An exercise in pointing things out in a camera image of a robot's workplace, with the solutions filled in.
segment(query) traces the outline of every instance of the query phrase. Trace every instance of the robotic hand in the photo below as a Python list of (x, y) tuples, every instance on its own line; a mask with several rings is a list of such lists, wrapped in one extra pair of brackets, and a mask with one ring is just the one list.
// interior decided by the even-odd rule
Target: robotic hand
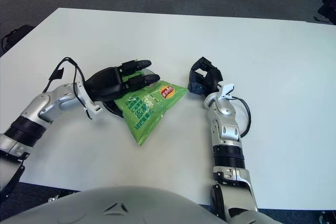
[[(75, 67), (74, 82), (47, 92), (53, 80), (62, 78), (64, 68), (59, 67), (65, 61)], [(132, 60), (119, 67), (103, 69), (85, 81), (76, 62), (71, 58), (64, 58), (52, 72), (44, 91), (32, 100), (4, 134), (0, 134), (0, 200), (3, 201), (11, 193), (25, 170), (23, 161), (57, 117), (65, 111), (83, 106), (87, 116), (95, 119), (102, 111), (100, 105), (95, 104), (96, 101), (102, 101), (106, 108), (110, 108), (114, 104), (113, 100), (127, 92), (157, 82), (160, 77), (156, 74), (138, 75), (126, 82), (122, 81), (122, 76), (133, 74), (150, 65), (149, 60)], [(77, 71), (81, 76), (78, 82)]]

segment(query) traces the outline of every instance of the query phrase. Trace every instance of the black bag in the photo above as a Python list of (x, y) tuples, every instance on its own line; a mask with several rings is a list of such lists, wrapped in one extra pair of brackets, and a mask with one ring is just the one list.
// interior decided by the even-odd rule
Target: black bag
[(3, 52), (10, 50), (16, 43), (25, 37), (35, 26), (24, 25), (18, 29), (11, 31), (1, 39), (1, 48)]
[(336, 10), (330, 6), (330, 4), (336, 2), (336, 0), (322, 0), (322, 2), (324, 5), (322, 5), (317, 12), (336, 25)]

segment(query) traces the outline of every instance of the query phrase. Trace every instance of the green snack bag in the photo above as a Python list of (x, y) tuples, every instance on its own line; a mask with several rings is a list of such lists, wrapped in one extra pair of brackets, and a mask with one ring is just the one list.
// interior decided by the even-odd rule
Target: green snack bag
[[(123, 78), (141, 74), (139, 72)], [(115, 100), (136, 142), (142, 145), (149, 134), (170, 109), (187, 92), (186, 88), (166, 81), (158, 81), (143, 89), (125, 94)]]

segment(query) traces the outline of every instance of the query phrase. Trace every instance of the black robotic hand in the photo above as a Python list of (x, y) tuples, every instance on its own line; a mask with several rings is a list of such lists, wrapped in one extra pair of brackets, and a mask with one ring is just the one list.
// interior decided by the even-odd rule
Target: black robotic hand
[(103, 102), (108, 111), (122, 117), (122, 112), (118, 109), (114, 100), (121, 98), (128, 92), (142, 89), (159, 81), (160, 76), (157, 74), (138, 75), (125, 82), (122, 77), (142, 70), (151, 64), (149, 60), (132, 60), (119, 67), (105, 68), (85, 81), (85, 89), (92, 101)]

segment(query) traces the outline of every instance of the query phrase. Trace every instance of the silver robot arm segment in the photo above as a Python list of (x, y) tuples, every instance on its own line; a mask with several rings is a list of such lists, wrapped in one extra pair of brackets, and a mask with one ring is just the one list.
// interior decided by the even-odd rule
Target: silver robot arm segment
[[(85, 100), (83, 92), (75, 85), (79, 99)], [(23, 161), (32, 153), (36, 142), (64, 111), (82, 106), (73, 93), (73, 84), (57, 87), (52, 92), (35, 97), (9, 129), (0, 134), (0, 196), (8, 197), (21, 177)]]
[(212, 211), (230, 222), (244, 211), (258, 211), (249, 171), (245, 169), (236, 111), (231, 105), (233, 84), (218, 83), (218, 92), (204, 100), (211, 124), (211, 137), (217, 184), (211, 191)]

